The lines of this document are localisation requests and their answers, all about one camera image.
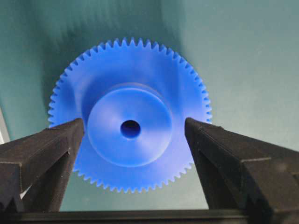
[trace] teal background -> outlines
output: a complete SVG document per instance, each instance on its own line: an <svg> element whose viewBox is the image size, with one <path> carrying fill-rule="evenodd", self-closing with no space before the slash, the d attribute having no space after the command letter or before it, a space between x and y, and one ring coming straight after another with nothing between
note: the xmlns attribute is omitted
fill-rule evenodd
<svg viewBox="0 0 299 224"><path fill-rule="evenodd" d="M298 8L296 0L1 0L0 105L10 137L48 126L51 90L80 53L134 36L193 65L209 89L214 124L299 149ZM193 166L141 194L103 190L74 173L61 209L203 208Z"/></svg>

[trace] clamp jaw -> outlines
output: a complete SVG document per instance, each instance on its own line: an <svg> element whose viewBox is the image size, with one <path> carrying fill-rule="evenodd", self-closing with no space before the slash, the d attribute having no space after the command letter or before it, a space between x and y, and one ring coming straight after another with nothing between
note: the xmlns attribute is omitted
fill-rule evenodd
<svg viewBox="0 0 299 224"><path fill-rule="evenodd" d="M210 209L246 209L263 223L299 223L298 152L191 118L185 136Z"/></svg>

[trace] spur gear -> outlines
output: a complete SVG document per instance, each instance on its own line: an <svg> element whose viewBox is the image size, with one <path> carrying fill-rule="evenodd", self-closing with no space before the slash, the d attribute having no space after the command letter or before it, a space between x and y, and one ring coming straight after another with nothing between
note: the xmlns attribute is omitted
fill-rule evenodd
<svg viewBox="0 0 299 224"><path fill-rule="evenodd" d="M208 92L178 53L149 40L101 43L56 83L50 127L82 118L74 171L111 191L155 189L191 168L185 118L211 123Z"/></svg>

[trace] blue gear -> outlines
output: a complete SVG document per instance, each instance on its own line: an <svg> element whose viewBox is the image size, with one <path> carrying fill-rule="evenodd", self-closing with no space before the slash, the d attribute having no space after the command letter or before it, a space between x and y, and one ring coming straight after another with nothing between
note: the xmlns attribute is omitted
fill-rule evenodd
<svg viewBox="0 0 299 224"><path fill-rule="evenodd" d="M208 92L193 67L164 45L108 41L73 61L54 88L50 127L85 126L74 171L97 186L134 192L191 168L185 118L211 123Z"/></svg>

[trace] gear tooth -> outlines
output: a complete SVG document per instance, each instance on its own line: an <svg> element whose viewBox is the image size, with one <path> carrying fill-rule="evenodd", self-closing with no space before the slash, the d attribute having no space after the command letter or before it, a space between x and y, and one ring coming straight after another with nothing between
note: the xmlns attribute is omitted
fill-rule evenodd
<svg viewBox="0 0 299 224"><path fill-rule="evenodd" d="M131 40L130 40L130 46L136 46L136 42L135 42L135 39L133 37L131 37Z"/></svg>
<svg viewBox="0 0 299 224"><path fill-rule="evenodd" d="M110 191L114 191L115 186L110 186L109 188L110 188Z"/></svg>
<svg viewBox="0 0 299 224"><path fill-rule="evenodd" d="M55 100L55 99L56 99L56 96L57 96L57 94L56 94L56 93L53 93L52 96L50 96L50 99Z"/></svg>
<svg viewBox="0 0 299 224"><path fill-rule="evenodd" d="M169 180L167 180L167 181L163 181L162 183L165 184L165 185L167 186L167 185L169 185Z"/></svg>
<svg viewBox="0 0 299 224"><path fill-rule="evenodd" d="M103 189L106 190L109 187L109 184L103 184Z"/></svg>
<svg viewBox="0 0 299 224"><path fill-rule="evenodd" d="M73 68L71 66L68 66L64 71L67 72L68 71L73 71Z"/></svg>
<svg viewBox="0 0 299 224"><path fill-rule="evenodd" d="M55 106L55 101L52 99L51 102L49 103L49 107L54 108Z"/></svg>
<svg viewBox="0 0 299 224"><path fill-rule="evenodd" d="M83 175L84 175L84 173L82 173L82 171L79 170L78 176L83 176Z"/></svg>
<svg viewBox="0 0 299 224"><path fill-rule="evenodd" d="M66 74L66 73L64 72L64 73L62 73L62 74L60 75L60 77L68 77L68 74Z"/></svg>
<svg viewBox="0 0 299 224"><path fill-rule="evenodd" d="M198 85L198 87L200 88L201 93L205 93L204 91L205 91L205 89L206 89L206 86L205 86L203 83L200 83L200 84Z"/></svg>
<svg viewBox="0 0 299 224"><path fill-rule="evenodd" d="M84 60L85 60L83 54L79 55L79 57L77 57L77 59L78 59L78 60L81 60L81 61L84 61Z"/></svg>
<svg viewBox="0 0 299 224"><path fill-rule="evenodd" d="M97 181L97 187L101 186L102 185L102 181Z"/></svg>
<svg viewBox="0 0 299 224"><path fill-rule="evenodd" d="M97 47L97 46L93 46L92 50L93 50L95 53L98 53L98 47Z"/></svg>
<svg viewBox="0 0 299 224"><path fill-rule="evenodd" d="M185 69L189 69L189 68L192 68L192 66L191 66L189 63L187 63L187 64L185 65Z"/></svg>
<svg viewBox="0 0 299 224"><path fill-rule="evenodd" d="M186 168L184 168L184 169L181 171L181 173L180 173L181 177L182 177L182 175L184 175L184 174L186 174L186 173L187 173Z"/></svg>
<svg viewBox="0 0 299 224"><path fill-rule="evenodd" d="M52 94L50 98L53 99L53 97L57 96L57 93L59 93L59 91L60 91L60 87L56 85L55 88L53 89L53 93L55 93L55 95Z"/></svg>
<svg viewBox="0 0 299 224"><path fill-rule="evenodd" d="M129 188L124 188L123 192L126 194L129 191Z"/></svg>
<svg viewBox="0 0 299 224"><path fill-rule="evenodd" d="M159 45L159 51L160 52L162 52L162 51L167 51L167 48L165 47L165 45L164 44L162 44L162 45Z"/></svg>
<svg viewBox="0 0 299 224"><path fill-rule="evenodd" d="M175 52L174 54L173 54L173 57L172 57L174 60L177 60L177 59L180 59L181 58L181 56L177 53L177 52Z"/></svg>
<svg viewBox="0 0 299 224"><path fill-rule="evenodd" d="M52 107L48 110L48 114L52 116L54 115L54 109Z"/></svg>
<svg viewBox="0 0 299 224"><path fill-rule="evenodd" d="M90 179L90 184L94 184L96 181L96 179Z"/></svg>
<svg viewBox="0 0 299 224"><path fill-rule="evenodd" d="M188 163L186 169L191 169L191 168L192 168L191 163Z"/></svg>
<svg viewBox="0 0 299 224"><path fill-rule="evenodd" d="M150 190L155 190L156 189L156 185L157 184L153 184L153 185L151 185L149 188L150 188Z"/></svg>
<svg viewBox="0 0 299 224"><path fill-rule="evenodd" d="M201 94L203 97L208 96L208 92L205 89L203 91L201 91Z"/></svg>
<svg viewBox="0 0 299 224"><path fill-rule="evenodd" d="M171 55L171 57L173 57L173 54L174 54L174 52L173 52L173 50L171 48L168 48L166 50L166 55Z"/></svg>
<svg viewBox="0 0 299 224"><path fill-rule="evenodd" d="M64 81L62 79L59 79L57 82L56 82L56 86L60 86L62 83L64 83Z"/></svg>
<svg viewBox="0 0 299 224"><path fill-rule="evenodd" d="M151 48L153 49L153 50L159 50L159 44L155 41L152 45L151 45Z"/></svg>
<svg viewBox="0 0 299 224"><path fill-rule="evenodd" d="M146 40L144 47L151 48L151 41L149 39Z"/></svg>
<svg viewBox="0 0 299 224"><path fill-rule="evenodd" d="M179 63L180 63L180 64L181 64L181 63L186 63L186 60L185 60L183 57L181 57L180 60L179 60Z"/></svg>
<svg viewBox="0 0 299 224"><path fill-rule="evenodd" d="M141 192L142 192L142 189L143 189L143 187L138 187L138 188L137 188L138 193L141 193Z"/></svg>
<svg viewBox="0 0 299 224"><path fill-rule="evenodd" d="M114 42L113 42L113 46L115 47L115 46L117 46L117 47L120 47L121 46L121 42L120 42L120 40L118 39L118 38L116 38L115 40L114 40Z"/></svg>
<svg viewBox="0 0 299 224"><path fill-rule="evenodd" d="M85 51L84 54L83 54L84 58L91 57L91 55L92 54L90 53L90 50Z"/></svg>
<svg viewBox="0 0 299 224"><path fill-rule="evenodd" d="M209 99L209 97L204 97L204 101L205 101L205 103L207 103L207 104L209 104L211 101L210 101L210 99Z"/></svg>
<svg viewBox="0 0 299 224"><path fill-rule="evenodd" d="M128 42L128 39L126 37L124 37L122 39L121 45L127 45L127 46L129 46L129 42Z"/></svg>
<svg viewBox="0 0 299 224"><path fill-rule="evenodd" d="M83 180L87 181L90 178L90 176L84 176Z"/></svg>
<svg viewBox="0 0 299 224"><path fill-rule="evenodd" d="M50 116L48 117L48 121L54 123L54 116L50 114Z"/></svg>
<svg viewBox="0 0 299 224"><path fill-rule="evenodd" d="M112 43L112 41L107 41L106 42L106 49L107 48L113 48L113 43Z"/></svg>
<svg viewBox="0 0 299 224"><path fill-rule="evenodd" d="M131 190L131 194L134 194L135 191L137 190L137 188L136 187L135 188L131 188L130 190Z"/></svg>
<svg viewBox="0 0 299 224"><path fill-rule="evenodd" d="M69 67L71 68L71 70L68 69L68 68L66 68L64 71L66 71L67 69L70 70L70 71L72 71L72 68L74 68L74 67L76 67L76 66L78 66L78 62L77 62L77 60L75 59L74 61L71 62L70 66L69 66Z"/></svg>
<svg viewBox="0 0 299 224"><path fill-rule="evenodd" d="M175 182L175 178L174 178L174 176L173 176L172 178L170 178L169 181L171 181L171 182Z"/></svg>
<svg viewBox="0 0 299 224"><path fill-rule="evenodd" d="M98 45L98 52L99 52L100 50L106 50L106 45L105 45L104 43L100 43L100 44Z"/></svg>
<svg viewBox="0 0 299 224"><path fill-rule="evenodd" d="M176 179L176 178L181 178L181 173L179 172L179 173L177 173L176 175L174 175L174 179Z"/></svg>
<svg viewBox="0 0 299 224"><path fill-rule="evenodd" d="M138 39L137 46L139 46L139 47L144 47L142 38L139 38L139 39Z"/></svg>

